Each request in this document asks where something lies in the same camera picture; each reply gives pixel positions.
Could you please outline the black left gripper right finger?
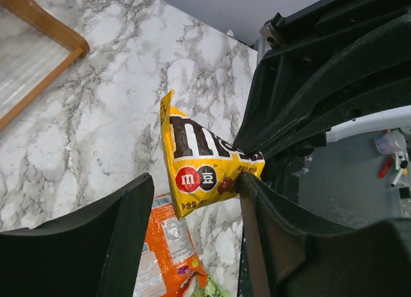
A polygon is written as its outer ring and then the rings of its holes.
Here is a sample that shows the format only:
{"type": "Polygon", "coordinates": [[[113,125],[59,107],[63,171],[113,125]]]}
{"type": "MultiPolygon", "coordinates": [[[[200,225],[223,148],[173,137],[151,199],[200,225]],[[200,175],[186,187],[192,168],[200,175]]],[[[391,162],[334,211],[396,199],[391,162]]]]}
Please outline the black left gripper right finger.
{"type": "Polygon", "coordinates": [[[253,174],[237,182],[239,296],[409,296],[410,220],[355,229],[288,200],[253,174]]]}

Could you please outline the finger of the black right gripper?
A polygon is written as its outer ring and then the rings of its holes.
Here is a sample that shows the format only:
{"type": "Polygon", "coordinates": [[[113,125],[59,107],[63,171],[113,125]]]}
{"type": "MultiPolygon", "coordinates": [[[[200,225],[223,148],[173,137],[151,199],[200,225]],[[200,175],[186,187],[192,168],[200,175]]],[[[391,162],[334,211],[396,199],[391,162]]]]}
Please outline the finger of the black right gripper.
{"type": "Polygon", "coordinates": [[[410,0],[320,0],[265,25],[251,130],[325,130],[410,103],[410,0]]]}
{"type": "Polygon", "coordinates": [[[266,156],[351,119],[410,104],[410,9],[269,50],[235,145],[266,156]]]}

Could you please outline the yellow M&M's candy bag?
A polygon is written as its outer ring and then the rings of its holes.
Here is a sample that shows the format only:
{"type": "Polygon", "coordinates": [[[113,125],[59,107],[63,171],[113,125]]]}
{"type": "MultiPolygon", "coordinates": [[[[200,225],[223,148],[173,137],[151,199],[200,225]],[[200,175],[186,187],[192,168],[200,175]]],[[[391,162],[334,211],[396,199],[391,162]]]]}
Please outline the yellow M&M's candy bag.
{"type": "Polygon", "coordinates": [[[161,140],[171,200],[177,219],[194,210],[235,198],[240,173],[260,177],[262,153],[247,155],[172,106],[174,91],[162,99],[161,140]]]}

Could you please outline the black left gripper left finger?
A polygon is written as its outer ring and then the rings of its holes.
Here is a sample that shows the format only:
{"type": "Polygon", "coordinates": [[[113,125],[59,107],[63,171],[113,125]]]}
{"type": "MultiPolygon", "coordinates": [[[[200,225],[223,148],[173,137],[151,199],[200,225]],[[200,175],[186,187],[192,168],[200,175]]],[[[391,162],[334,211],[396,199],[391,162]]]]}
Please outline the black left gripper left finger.
{"type": "Polygon", "coordinates": [[[132,296],[153,195],[144,173],[36,228],[1,232],[1,296],[132,296]]]}

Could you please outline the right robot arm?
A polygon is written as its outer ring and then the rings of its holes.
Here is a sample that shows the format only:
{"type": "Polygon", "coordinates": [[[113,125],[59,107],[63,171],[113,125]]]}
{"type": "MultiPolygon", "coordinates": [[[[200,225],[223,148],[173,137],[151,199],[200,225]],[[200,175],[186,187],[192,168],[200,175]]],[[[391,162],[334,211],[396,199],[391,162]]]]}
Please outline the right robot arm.
{"type": "Polygon", "coordinates": [[[410,0],[320,0],[263,25],[234,141],[266,157],[410,125],[410,0]]]}

